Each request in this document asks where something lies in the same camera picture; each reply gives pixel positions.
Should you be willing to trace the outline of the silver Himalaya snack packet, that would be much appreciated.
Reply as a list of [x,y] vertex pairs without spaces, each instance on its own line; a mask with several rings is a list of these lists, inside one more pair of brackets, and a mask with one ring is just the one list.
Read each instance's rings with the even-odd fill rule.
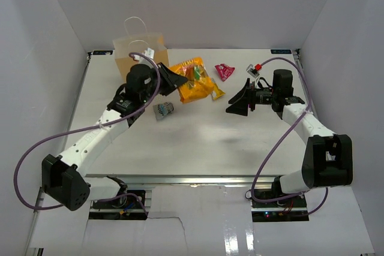
[[174,106],[171,102],[156,104],[156,105],[153,105],[152,108],[157,121],[160,121],[168,117],[174,111]]

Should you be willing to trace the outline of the pink snack packet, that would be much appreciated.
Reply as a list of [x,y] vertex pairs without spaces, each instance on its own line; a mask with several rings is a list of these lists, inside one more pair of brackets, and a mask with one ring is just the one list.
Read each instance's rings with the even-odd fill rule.
[[230,67],[226,64],[218,64],[215,66],[215,69],[223,82],[226,81],[235,71],[235,67]]

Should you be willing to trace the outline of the large yellow candy bag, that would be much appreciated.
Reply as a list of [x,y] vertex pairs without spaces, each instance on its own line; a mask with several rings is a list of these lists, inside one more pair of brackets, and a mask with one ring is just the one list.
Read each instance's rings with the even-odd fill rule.
[[206,98],[214,90],[214,84],[206,72],[201,57],[173,65],[170,70],[187,78],[187,82],[178,88],[183,104]]

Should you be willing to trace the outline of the brown paper bag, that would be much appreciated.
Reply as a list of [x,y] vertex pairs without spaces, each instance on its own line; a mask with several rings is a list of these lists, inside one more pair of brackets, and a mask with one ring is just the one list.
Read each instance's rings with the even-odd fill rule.
[[164,38],[160,32],[149,32],[144,21],[137,17],[131,16],[124,20],[125,36],[113,40],[115,62],[120,72],[122,81],[125,83],[125,78],[130,68],[138,63],[144,63],[151,67],[151,64],[141,56],[129,56],[131,52],[143,52],[148,48],[155,50],[154,62],[162,62],[169,67],[169,55]]

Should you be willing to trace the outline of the yellow snack bar packet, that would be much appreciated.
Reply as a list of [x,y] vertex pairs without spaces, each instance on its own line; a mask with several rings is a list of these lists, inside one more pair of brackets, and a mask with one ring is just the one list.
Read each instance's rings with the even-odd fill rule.
[[211,92],[211,98],[213,101],[223,97],[225,95],[225,92],[222,91],[216,83],[214,83],[214,88]]

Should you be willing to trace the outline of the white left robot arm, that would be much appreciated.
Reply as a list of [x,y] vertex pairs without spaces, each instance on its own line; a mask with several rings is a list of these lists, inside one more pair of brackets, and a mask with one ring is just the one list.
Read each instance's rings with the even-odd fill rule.
[[92,185],[85,180],[88,169],[103,151],[143,114],[145,105],[158,94],[167,96],[188,79],[164,64],[136,64],[126,82],[117,88],[94,129],[58,156],[48,155],[41,163],[43,191],[70,211],[88,199]]

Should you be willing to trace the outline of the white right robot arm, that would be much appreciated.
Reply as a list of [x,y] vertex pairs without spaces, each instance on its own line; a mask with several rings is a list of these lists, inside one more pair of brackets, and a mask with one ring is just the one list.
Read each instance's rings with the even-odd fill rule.
[[302,192],[313,188],[347,186],[353,181],[352,140],[325,127],[308,111],[303,99],[293,94],[290,70],[275,70],[272,86],[264,88],[247,80],[229,100],[226,113],[247,116],[257,105],[271,106],[306,145],[301,168],[277,176],[271,186],[271,201],[285,207]]

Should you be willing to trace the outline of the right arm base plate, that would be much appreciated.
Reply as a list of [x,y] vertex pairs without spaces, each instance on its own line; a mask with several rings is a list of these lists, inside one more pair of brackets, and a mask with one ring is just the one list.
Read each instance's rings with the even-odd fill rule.
[[260,203],[251,198],[251,191],[248,190],[244,197],[250,201],[254,223],[309,221],[307,202],[304,196],[271,203]]

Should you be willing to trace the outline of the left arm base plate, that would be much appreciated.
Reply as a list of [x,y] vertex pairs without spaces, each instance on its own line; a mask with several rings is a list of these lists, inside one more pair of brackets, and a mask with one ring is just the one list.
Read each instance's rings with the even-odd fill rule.
[[90,220],[144,221],[147,215],[135,196],[129,195],[109,202],[92,202]]

